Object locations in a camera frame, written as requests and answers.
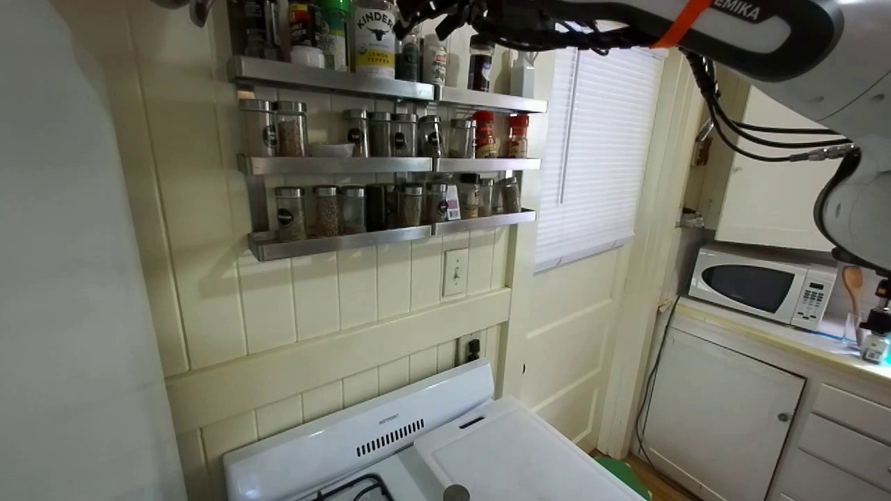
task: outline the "outlet cover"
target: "outlet cover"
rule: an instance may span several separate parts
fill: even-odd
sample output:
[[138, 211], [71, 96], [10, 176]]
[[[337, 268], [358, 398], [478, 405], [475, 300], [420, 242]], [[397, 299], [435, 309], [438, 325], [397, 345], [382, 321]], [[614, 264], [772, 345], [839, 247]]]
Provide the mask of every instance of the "outlet cover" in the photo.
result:
[[446, 277], [442, 277], [442, 295], [461, 295], [467, 291], [467, 247], [446, 253]]

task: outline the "window blind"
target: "window blind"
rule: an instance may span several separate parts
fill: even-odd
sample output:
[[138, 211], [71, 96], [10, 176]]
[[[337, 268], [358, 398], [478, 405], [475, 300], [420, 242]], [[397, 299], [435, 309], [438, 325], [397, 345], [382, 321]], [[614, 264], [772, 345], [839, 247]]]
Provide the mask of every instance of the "window blind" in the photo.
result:
[[663, 60], [652, 51], [555, 57], [536, 272], [635, 236]]

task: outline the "white paneled wall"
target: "white paneled wall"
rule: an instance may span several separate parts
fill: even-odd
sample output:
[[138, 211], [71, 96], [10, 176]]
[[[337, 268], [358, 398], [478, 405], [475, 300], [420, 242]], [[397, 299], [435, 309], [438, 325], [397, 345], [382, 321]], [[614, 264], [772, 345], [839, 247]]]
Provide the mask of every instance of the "white paneled wall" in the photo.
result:
[[[485, 331], [485, 353], [499, 360], [510, 304], [507, 231], [273, 264], [244, 252], [223, 5], [194, 27], [149, 0], [58, 0], [119, 133], [191, 498], [223, 498], [226, 452], [452, 367], [460, 334]], [[280, 96], [310, 104], [311, 142], [342, 137], [342, 110], [392, 105]], [[471, 277], [464, 295], [446, 300], [442, 253], [454, 247], [471, 253]]]

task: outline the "microwave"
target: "microwave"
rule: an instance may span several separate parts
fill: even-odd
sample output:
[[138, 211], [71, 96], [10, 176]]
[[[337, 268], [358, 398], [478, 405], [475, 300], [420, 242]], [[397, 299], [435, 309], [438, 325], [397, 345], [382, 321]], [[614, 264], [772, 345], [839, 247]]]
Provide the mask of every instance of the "microwave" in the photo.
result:
[[827, 314], [834, 264], [822, 257], [734, 245], [698, 247], [690, 299], [815, 331]]

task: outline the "stove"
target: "stove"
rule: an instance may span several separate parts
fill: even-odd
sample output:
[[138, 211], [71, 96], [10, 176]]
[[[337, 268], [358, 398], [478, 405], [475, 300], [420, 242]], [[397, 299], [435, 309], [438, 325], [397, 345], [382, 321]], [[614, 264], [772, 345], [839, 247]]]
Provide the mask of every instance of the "stove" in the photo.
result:
[[232, 501], [638, 501], [514, 402], [488, 363], [223, 456]]

